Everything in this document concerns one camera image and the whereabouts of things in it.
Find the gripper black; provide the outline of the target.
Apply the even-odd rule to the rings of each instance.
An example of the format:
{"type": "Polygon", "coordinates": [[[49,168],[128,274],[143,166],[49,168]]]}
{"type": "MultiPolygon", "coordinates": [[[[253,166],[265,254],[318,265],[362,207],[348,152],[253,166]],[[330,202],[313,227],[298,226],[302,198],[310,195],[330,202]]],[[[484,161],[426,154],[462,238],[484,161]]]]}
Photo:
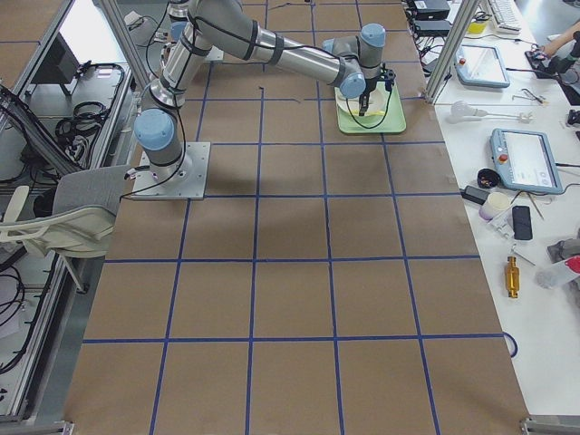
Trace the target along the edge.
{"type": "Polygon", "coordinates": [[[371,79],[365,80],[365,89],[363,93],[359,96],[359,109],[358,115],[363,116],[364,114],[369,112],[369,107],[371,105],[370,96],[371,93],[376,89],[378,82],[377,77],[373,77],[371,79]]]}

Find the person hand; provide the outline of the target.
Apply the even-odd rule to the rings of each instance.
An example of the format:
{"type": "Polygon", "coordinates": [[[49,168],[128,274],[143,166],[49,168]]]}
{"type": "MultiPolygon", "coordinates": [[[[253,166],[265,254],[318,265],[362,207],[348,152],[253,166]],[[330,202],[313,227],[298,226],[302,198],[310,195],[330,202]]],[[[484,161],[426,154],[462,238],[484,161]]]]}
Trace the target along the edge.
{"type": "Polygon", "coordinates": [[[559,43],[557,40],[549,41],[548,43],[540,47],[540,51],[544,54],[545,57],[551,58],[557,53],[557,51],[560,49],[561,46],[562,44],[559,43]]]}

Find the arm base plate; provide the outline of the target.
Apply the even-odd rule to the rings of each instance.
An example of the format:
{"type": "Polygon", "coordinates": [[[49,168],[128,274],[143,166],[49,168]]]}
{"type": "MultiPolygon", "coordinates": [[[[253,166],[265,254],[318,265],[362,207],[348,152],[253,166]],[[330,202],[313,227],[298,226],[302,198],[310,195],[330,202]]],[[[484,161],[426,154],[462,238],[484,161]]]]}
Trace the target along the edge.
{"type": "Polygon", "coordinates": [[[205,61],[207,63],[222,63],[224,61],[224,51],[218,49],[216,46],[213,46],[208,55],[206,56],[205,61]]]}
{"type": "Polygon", "coordinates": [[[135,174],[131,199],[137,200],[203,200],[208,178],[209,142],[188,141],[185,157],[167,167],[150,163],[144,150],[140,165],[147,166],[135,174]]]}

